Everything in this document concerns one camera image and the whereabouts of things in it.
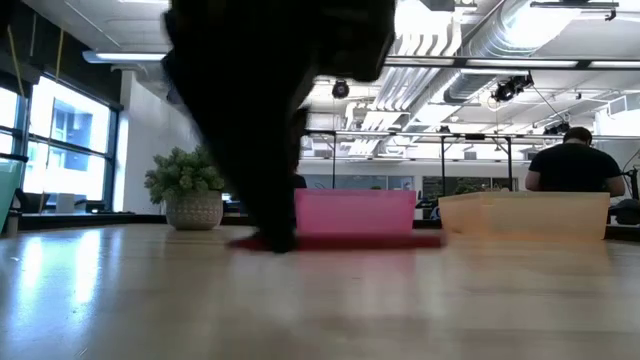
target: table surface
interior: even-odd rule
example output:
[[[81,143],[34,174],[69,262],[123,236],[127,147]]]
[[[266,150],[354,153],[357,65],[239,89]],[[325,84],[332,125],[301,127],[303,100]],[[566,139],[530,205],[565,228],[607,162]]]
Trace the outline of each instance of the table surface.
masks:
[[[0,359],[635,359],[640,247],[228,250],[248,228],[0,240]]]

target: wall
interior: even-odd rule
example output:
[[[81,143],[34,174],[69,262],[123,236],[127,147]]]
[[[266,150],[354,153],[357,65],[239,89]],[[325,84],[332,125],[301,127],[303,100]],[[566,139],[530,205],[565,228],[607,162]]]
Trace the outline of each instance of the wall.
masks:
[[[159,205],[149,202],[144,174],[155,168],[153,156],[167,155],[173,147],[192,151],[199,138],[191,119],[142,86],[131,71],[122,75],[114,210],[137,214],[159,214]]]
[[[500,177],[508,176],[507,164],[502,163],[473,163],[473,162],[447,162],[445,163],[446,176],[453,177]],[[520,190],[524,190],[524,179],[527,176],[529,164],[514,163],[513,177],[518,179]],[[331,175],[333,164],[331,160],[302,160],[298,167],[301,175]],[[413,176],[416,191],[422,190],[423,176],[441,176],[440,162],[347,162],[336,161],[337,175],[387,175],[387,176]]]
[[[601,109],[595,117],[595,135],[611,136],[640,136],[639,110],[626,111],[613,116],[608,115],[608,109]],[[634,166],[640,168],[640,141],[636,140],[610,140],[599,141],[596,148],[611,155],[620,169],[629,171]],[[630,198],[631,191],[627,189],[624,198]]]

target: window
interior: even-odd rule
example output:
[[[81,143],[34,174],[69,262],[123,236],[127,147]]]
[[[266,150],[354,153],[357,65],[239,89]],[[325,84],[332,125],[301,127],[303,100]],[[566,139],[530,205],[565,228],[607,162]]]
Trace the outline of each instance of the window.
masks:
[[[518,190],[518,179],[513,179],[513,189]],[[499,190],[509,187],[508,178],[478,178],[478,177],[446,177],[446,196],[468,194],[472,192]],[[442,196],[442,177],[424,176],[422,178],[422,192],[424,197],[435,200]]]
[[[18,95],[0,88],[0,126],[9,128],[0,130],[0,153],[11,154],[13,151],[13,134],[10,129],[16,126]]]
[[[0,133],[0,153],[11,154],[13,148],[13,136]]]
[[[103,200],[111,109],[53,80],[33,87],[23,190]]]
[[[16,109],[18,94],[0,88],[0,126],[14,128],[16,126]]]
[[[389,176],[389,190],[414,190],[413,176]]]
[[[105,153],[110,115],[108,107],[40,78],[33,87],[29,132],[44,138],[51,133],[54,140]]]
[[[25,192],[75,194],[102,200],[104,158],[51,146],[47,168],[47,148],[47,144],[29,142]]]
[[[303,175],[309,189],[331,189],[331,175]],[[413,190],[413,176],[336,175],[336,189]]]

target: pink container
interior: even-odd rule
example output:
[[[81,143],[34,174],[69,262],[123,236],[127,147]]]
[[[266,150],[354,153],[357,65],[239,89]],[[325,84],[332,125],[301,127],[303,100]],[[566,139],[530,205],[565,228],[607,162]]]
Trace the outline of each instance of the pink container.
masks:
[[[415,191],[298,189],[298,233],[411,234]]]

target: potted plant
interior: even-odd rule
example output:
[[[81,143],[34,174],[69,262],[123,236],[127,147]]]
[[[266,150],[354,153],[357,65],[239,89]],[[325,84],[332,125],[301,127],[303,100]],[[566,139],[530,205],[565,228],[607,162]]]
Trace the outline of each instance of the potted plant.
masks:
[[[224,180],[204,146],[190,153],[176,147],[153,161],[157,168],[147,171],[144,186],[152,203],[164,201],[167,223],[177,230],[210,230],[220,224]]]

